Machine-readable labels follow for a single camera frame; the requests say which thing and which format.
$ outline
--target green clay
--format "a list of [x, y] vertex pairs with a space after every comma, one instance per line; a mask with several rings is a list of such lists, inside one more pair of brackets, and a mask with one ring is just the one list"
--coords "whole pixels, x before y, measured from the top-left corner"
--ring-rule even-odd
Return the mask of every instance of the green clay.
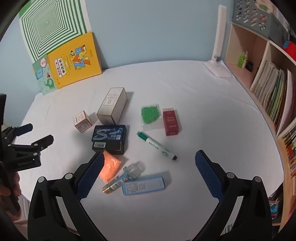
[[156, 106], [142, 108], [141, 115], [146, 124], [150, 124], [157, 120], [159, 112]]

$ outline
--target green marker cap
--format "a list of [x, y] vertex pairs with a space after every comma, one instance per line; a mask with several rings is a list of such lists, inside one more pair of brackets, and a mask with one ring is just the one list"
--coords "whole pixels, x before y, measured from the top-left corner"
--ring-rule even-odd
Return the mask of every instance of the green marker cap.
[[143, 132], [140, 132], [140, 131], [137, 132], [137, 135], [138, 135], [141, 139], [143, 139], [144, 141], [146, 141], [147, 138], [148, 138], [148, 136], [146, 136]]

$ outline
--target green striped poster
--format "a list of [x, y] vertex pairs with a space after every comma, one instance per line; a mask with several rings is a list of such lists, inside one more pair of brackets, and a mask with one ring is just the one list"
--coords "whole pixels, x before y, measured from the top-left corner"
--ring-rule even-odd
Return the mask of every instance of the green striped poster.
[[32, 62], [91, 31], [85, 0], [31, 0], [19, 17]]

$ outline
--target green bottle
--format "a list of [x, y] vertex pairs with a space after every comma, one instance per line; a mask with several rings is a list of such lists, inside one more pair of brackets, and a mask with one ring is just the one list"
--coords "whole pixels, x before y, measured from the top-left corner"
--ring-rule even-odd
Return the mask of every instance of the green bottle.
[[245, 56], [244, 56], [244, 52], [242, 52], [241, 56], [239, 57], [239, 61], [238, 61], [238, 63], [237, 63], [237, 66], [238, 66], [239, 68], [242, 68], [242, 65], [243, 65], [243, 63], [244, 63], [244, 60], [245, 60]]

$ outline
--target yellow book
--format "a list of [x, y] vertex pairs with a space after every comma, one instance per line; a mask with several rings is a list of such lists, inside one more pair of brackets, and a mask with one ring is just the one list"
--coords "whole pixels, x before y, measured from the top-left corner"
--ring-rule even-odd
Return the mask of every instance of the yellow book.
[[92, 32], [55, 49], [47, 60], [58, 89], [102, 73]]

